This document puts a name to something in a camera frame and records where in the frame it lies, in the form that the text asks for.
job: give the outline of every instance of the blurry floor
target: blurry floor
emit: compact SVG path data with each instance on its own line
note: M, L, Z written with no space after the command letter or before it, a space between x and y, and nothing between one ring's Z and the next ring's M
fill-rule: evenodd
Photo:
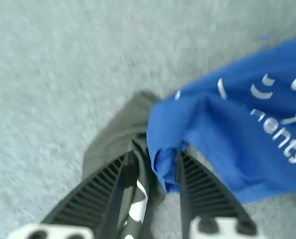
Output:
M165 96L295 35L296 0L0 1L0 239L78 184L84 149L133 92ZM157 238L180 238L178 202ZM296 197L247 209L270 239L296 239Z

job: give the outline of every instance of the blue cloth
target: blue cloth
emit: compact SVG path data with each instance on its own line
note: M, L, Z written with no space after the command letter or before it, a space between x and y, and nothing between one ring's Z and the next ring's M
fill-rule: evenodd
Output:
M176 149L188 143L243 203L296 192L296 39L233 62L158 102L147 142L152 169L167 192L179 191Z

